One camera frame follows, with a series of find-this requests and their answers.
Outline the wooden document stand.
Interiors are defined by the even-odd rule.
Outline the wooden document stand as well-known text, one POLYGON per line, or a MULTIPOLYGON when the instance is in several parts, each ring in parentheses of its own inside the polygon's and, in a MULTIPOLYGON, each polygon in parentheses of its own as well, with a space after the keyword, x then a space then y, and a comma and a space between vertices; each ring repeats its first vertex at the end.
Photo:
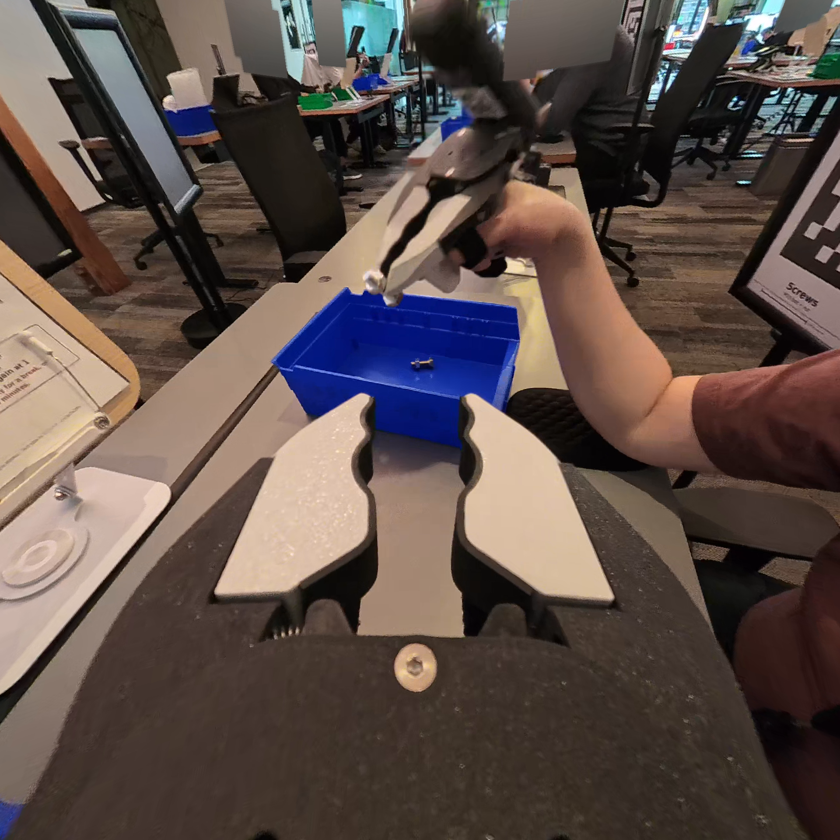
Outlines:
POLYGON ((95 429, 1 485, 1 692, 11 696, 168 506, 169 487, 77 463, 126 419, 140 396, 134 364, 5 244, 2 277, 129 381, 95 429))

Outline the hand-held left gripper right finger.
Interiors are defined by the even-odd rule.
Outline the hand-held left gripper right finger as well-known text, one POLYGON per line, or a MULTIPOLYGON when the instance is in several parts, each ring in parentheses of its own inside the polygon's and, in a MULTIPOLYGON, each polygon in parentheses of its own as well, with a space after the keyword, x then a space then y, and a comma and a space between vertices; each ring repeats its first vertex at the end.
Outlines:
POLYGON ((459 434, 456 547, 526 596, 613 606, 613 588, 549 448, 477 394, 460 400, 459 434))

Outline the person's right hand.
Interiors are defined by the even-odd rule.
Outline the person's right hand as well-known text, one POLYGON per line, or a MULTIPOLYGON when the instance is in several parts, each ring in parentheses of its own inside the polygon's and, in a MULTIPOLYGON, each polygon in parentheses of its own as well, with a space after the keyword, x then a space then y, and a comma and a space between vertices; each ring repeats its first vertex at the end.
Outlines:
POLYGON ((593 253, 585 215, 560 195, 520 181, 505 185, 478 233, 489 254, 529 259, 541 279, 584 269, 593 253))

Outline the printed paper sheet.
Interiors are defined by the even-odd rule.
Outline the printed paper sheet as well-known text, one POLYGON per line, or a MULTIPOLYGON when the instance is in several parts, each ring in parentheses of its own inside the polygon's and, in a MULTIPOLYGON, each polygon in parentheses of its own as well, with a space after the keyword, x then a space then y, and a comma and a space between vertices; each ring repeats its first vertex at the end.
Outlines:
POLYGON ((130 382, 1 279, 1 485, 55 455, 130 382))

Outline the black wrist rest pad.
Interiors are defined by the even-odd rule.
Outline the black wrist rest pad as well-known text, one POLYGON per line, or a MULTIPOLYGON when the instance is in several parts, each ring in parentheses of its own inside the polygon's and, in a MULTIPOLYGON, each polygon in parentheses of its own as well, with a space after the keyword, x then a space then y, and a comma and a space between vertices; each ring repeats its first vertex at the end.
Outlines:
POLYGON ((569 391, 522 389, 509 396, 506 413, 542 441, 562 463, 610 472, 648 467, 609 444, 585 419, 569 391))

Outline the white foam block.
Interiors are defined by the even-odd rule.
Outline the white foam block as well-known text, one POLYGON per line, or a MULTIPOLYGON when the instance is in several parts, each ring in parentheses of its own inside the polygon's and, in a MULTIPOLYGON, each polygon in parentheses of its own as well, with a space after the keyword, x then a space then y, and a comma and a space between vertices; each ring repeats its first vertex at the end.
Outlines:
POLYGON ((200 72, 190 67, 167 74, 171 92, 163 99, 165 111, 177 112, 207 105, 200 72))

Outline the grey trash bin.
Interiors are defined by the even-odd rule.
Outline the grey trash bin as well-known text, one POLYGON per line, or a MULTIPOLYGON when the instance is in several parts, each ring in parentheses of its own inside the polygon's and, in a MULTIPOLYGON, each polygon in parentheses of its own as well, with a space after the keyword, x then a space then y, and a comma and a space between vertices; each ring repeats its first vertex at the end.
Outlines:
POLYGON ((813 137, 809 133, 793 133, 773 139, 752 177, 749 191, 759 197, 781 197, 812 142, 813 137))

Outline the black framed marker sign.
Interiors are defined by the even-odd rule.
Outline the black framed marker sign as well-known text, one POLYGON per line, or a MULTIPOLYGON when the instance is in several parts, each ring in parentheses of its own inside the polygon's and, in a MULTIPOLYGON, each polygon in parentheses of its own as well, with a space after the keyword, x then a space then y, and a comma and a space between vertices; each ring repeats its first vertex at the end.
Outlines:
POLYGON ((810 142, 729 289, 771 330, 761 366, 839 347, 839 106, 810 142))

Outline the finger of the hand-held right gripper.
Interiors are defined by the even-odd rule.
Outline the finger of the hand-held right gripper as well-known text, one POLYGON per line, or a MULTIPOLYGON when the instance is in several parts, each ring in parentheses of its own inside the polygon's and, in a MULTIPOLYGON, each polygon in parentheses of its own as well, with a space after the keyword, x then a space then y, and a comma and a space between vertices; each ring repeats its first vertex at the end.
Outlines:
POLYGON ((408 277, 388 277, 389 280, 393 280, 403 294, 422 282, 443 293, 453 292, 460 282, 460 268, 448 257, 454 245, 445 247, 444 240, 476 227, 493 214, 497 205, 496 197, 473 196, 453 196, 436 204, 427 224, 434 237, 432 253, 408 277))
POLYGON ((385 225, 380 243, 380 273, 383 277, 408 277, 434 247, 427 226, 438 202, 438 177, 414 179, 399 193, 385 225))

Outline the person's right forearm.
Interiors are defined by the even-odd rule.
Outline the person's right forearm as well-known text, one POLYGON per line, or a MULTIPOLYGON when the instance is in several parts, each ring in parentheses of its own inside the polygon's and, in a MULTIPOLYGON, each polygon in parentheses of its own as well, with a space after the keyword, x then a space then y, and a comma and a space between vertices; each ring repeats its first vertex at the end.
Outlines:
POLYGON ((700 377, 675 376, 638 326, 587 218, 572 209, 533 261, 564 379, 594 430, 647 465, 715 472, 693 419, 700 377))

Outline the black office chair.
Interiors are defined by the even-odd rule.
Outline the black office chair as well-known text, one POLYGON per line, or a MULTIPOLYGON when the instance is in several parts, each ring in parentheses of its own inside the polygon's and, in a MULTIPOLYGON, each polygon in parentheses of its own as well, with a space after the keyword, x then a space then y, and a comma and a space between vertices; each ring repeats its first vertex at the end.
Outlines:
POLYGON ((60 141, 59 146, 70 154, 106 203, 125 209, 144 207, 78 84, 71 78, 48 77, 48 82, 79 138, 60 141))
POLYGON ((608 236, 613 213, 621 207, 658 207, 665 200, 675 167, 679 138, 718 73, 725 67, 742 36, 744 24, 709 27, 683 62, 674 82, 660 94, 646 121, 642 115, 618 126, 623 137, 613 154, 588 160, 582 146, 575 163, 587 210, 592 215, 595 239, 605 259, 626 272, 626 285, 636 288, 639 278, 629 261, 634 248, 608 236))
POLYGON ((228 152, 266 218, 283 280, 298 283, 347 233, 340 192, 290 93, 212 114, 228 152))

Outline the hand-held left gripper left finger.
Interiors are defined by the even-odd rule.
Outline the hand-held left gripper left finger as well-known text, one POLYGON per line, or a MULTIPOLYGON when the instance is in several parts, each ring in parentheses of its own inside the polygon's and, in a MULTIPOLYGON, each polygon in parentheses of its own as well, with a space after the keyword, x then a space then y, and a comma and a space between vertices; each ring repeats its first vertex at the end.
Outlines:
POLYGON ((377 575, 375 399, 358 394, 275 453, 216 583, 220 602, 359 604, 377 575))

